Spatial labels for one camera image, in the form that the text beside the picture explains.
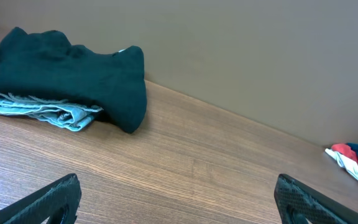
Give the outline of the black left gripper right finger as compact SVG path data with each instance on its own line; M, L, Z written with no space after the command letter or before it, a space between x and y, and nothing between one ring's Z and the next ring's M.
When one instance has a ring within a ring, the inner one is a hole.
M282 224L358 224L358 213L287 174L278 176L274 198Z

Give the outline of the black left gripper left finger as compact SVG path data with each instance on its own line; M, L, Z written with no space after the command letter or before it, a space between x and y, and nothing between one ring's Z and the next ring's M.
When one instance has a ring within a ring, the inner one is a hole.
M0 224L74 224L80 200L80 181L68 174L0 210Z

